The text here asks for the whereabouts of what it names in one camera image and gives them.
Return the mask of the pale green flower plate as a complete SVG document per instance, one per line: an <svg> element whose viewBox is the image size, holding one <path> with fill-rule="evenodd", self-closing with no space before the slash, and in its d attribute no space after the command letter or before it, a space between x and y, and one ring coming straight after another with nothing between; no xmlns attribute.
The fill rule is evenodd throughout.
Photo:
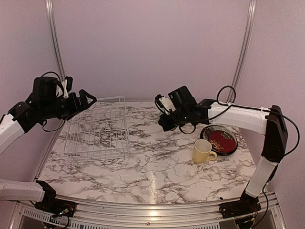
<svg viewBox="0 0 305 229"><path fill-rule="evenodd" d="M205 128L201 131L200 138L210 143L221 142L224 138L221 129Z"/></svg>

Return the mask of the yellow ceramic mug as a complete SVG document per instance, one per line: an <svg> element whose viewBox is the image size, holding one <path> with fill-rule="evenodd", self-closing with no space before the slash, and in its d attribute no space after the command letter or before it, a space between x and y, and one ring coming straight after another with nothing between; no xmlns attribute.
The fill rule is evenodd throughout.
<svg viewBox="0 0 305 229"><path fill-rule="evenodd" d="M217 154L212 150L212 145L209 141L198 139L193 147L193 161L196 164L201 164L208 161L214 161Z"/></svg>

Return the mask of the red floral plate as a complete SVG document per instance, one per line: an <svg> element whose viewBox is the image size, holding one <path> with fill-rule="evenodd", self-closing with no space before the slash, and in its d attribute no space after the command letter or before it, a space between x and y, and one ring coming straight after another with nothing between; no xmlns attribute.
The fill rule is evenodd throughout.
<svg viewBox="0 0 305 229"><path fill-rule="evenodd" d="M231 152L237 146L234 137L226 131L221 130L212 131L209 135L209 142L213 149L222 153Z"/></svg>

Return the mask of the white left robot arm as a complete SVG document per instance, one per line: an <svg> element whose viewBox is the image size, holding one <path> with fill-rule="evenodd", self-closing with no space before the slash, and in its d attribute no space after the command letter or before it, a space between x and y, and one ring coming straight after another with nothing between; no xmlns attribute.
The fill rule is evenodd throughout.
<svg viewBox="0 0 305 229"><path fill-rule="evenodd" d="M90 108L97 98L81 89L73 93L73 78L61 80L54 71L36 77L33 89L25 101L15 104L0 120L0 152L28 133L36 124L45 126L49 119L69 121ZM21 182L1 179L0 199L2 201L35 201L49 212L60 209L55 190L44 181Z"/></svg>

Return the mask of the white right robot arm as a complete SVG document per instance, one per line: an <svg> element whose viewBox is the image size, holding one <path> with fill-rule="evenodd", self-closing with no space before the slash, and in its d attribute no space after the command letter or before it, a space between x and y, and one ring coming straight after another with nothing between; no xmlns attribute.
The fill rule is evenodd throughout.
<svg viewBox="0 0 305 229"><path fill-rule="evenodd" d="M234 102L222 103L219 98L203 99L197 102L186 86L182 86L167 96L157 95L154 99L160 116L158 124L163 131L172 131L186 124L221 124L247 129L265 136L261 158L256 170L247 184L236 210L245 214L254 207L254 199L273 178L281 160L296 150L294 146L286 151L288 130L285 121L294 127L296 123L282 114L281 108L256 108L236 105Z"/></svg>

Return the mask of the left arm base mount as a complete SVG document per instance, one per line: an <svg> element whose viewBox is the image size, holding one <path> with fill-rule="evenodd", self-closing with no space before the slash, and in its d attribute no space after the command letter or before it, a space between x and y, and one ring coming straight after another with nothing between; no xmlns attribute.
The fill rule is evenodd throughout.
<svg viewBox="0 0 305 229"><path fill-rule="evenodd" d="M66 217L67 223L62 229L67 229L71 224L70 218L74 215L76 203L56 198L56 191L45 181L36 180L36 183L42 187L44 195L42 201L34 203L35 208L51 213L52 219Z"/></svg>

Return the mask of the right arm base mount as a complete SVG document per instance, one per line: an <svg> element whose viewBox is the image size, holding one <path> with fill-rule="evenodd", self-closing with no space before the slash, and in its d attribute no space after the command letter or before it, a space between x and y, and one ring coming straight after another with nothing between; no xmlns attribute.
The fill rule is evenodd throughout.
<svg viewBox="0 0 305 229"><path fill-rule="evenodd" d="M259 197L249 196L245 191L238 200L220 204L219 212L224 219L234 218L238 229L254 229L264 220L269 210L269 199L264 190L263 195L266 200L266 210L258 220L259 211L262 209Z"/></svg>

